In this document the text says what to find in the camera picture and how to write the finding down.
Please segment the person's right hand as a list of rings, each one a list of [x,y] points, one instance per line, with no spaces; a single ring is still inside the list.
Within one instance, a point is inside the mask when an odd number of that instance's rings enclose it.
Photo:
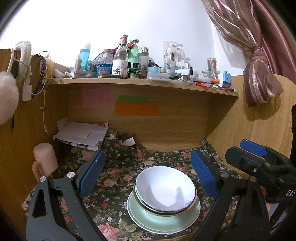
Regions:
[[[269,212],[271,209],[271,205],[269,203],[266,203],[267,211]]]

